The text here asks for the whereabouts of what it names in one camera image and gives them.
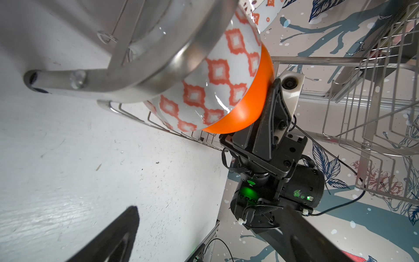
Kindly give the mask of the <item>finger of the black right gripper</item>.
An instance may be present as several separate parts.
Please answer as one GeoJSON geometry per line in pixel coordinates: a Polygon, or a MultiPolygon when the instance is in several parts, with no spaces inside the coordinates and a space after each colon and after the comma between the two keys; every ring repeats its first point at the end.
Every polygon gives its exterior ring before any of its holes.
{"type": "Polygon", "coordinates": [[[263,160],[271,160],[277,143],[282,139],[274,138],[275,131],[284,131],[290,122],[291,116],[282,96],[281,80],[276,78],[268,89],[263,111],[256,121],[252,153],[263,160]]]}

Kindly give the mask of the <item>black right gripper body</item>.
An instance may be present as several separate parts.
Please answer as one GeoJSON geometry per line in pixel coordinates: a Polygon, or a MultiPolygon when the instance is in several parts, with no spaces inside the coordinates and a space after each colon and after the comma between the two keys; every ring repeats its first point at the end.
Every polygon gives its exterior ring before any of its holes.
{"type": "Polygon", "coordinates": [[[221,134],[219,142],[223,164],[232,172],[250,177],[272,176],[290,180],[307,145],[307,137],[280,131],[267,135],[248,127],[242,131],[221,134]]]}

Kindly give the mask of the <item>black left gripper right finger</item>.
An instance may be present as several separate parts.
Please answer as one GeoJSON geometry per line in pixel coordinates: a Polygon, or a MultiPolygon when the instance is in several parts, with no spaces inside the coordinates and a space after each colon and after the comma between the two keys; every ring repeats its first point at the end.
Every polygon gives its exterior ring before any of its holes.
{"type": "Polygon", "coordinates": [[[287,262],[350,262],[351,259],[308,223],[286,207],[279,214],[287,262]]]}

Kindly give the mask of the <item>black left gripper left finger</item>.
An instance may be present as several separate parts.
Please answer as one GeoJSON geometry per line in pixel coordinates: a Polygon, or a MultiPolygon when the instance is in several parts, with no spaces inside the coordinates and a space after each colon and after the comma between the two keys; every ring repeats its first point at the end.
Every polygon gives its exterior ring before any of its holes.
{"type": "Polygon", "coordinates": [[[128,262],[130,260],[140,216],[136,206],[128,207],[70,262],[128,262]]]}

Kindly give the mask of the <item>green pattern bowl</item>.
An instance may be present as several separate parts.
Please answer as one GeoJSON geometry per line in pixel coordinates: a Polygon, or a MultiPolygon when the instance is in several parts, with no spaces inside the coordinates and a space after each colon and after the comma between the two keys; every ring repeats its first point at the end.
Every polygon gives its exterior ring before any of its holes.
{"type": "Polygon", "coordinates": [[[239,0],[239,5],[256,25],[259,33],[268,28],[285,3],[285,0],[239,0]]]}

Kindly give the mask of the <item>plain orange bowl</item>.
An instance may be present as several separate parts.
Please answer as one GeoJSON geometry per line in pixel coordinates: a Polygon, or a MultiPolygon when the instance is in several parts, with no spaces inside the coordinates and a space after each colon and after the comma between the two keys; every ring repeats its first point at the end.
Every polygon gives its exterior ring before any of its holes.
{"type": "Polygon", "coordinates": [[[246,95],[234,109],[217,123],[204,129],[207,133],[229,134],[243,130],[261,115],[269,87],[275,80],[274,66],[267,48],[261,46],[261,62],[246,95]]]}

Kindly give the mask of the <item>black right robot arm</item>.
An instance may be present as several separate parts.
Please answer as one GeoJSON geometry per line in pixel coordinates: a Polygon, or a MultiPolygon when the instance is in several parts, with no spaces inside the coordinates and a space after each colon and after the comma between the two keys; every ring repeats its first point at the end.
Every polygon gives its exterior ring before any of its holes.
{"type": "Polygon", "coordinates": [[[343,168],[354,175],[353,200],[319,212],[320,217],[337,215],[351,219],[361,210],[362,199],[380,199],[385,208],[374,216],[365,214],[366,228],[403,248],[414,261],[419,242],[405,227],[419,224],[419,102],[387,102],[378,87],[370,90],[368,102],[349,99],[339,120],[340,132],[331,135],[327,121],[321,133],[301,128],[313,120],[298,118],[297,97],[302,81],[288,75],[269,87],[261,116],[249,127],[222,134],[220,143],[235,159],[230,167],[241,181],[231,202],[234,216],[247,229],[284,252],[286,236],[305,236],[320,247],[318,233],[310,233],[303,217],[314,217],[332,191],[350,190],[348,180],[339,178],[343,168]]]}

